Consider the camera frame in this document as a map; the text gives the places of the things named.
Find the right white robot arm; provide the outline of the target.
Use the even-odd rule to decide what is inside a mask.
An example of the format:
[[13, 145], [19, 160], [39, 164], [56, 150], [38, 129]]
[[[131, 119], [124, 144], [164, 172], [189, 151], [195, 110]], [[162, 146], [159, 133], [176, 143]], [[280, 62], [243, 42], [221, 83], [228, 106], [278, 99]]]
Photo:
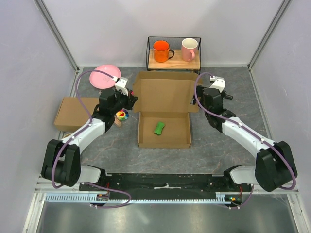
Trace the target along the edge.
[[223, 107], [223, 96], [216, 88], [196, 86], [194, 97], [210, 126], [234, 139], [255, 158], [253, 166], [237, 165], [224, 172], [226, 190], [234, 191], [240, 184], [258, 184], [267, 192], [295, 188], [297, 170], [288, 143], [275, 142], [245, 125]]

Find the green black eraser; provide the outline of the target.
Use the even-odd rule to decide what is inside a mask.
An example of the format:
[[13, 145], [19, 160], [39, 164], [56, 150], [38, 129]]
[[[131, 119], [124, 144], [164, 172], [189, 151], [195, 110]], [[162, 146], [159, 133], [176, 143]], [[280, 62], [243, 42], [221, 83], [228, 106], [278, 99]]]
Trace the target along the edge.
[[154, 134], [156, 135], [162, 135], [163, 129], [165, 127], [165, 123], [163, 122], [158, 122], [155, 129], [154, 129]]

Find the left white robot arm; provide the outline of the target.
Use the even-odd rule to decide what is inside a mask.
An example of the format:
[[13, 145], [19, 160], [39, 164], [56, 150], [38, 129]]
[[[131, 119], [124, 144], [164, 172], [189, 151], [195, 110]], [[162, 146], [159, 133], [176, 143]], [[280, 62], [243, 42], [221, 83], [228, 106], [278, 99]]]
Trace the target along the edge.
[[47, 144], [41, 176], [50, 180], [54, 188], [89, 183], [96, 191], [105, 189], [107, 180], [101, 176], [102, 171], [93, 166], [82, 166], [80, 155], [111, 128], [117, 112], [132, 110], [137, 100], [130, 89], [101, 91], [99, 103], [81, 128], [62, 140], [52, 139]]

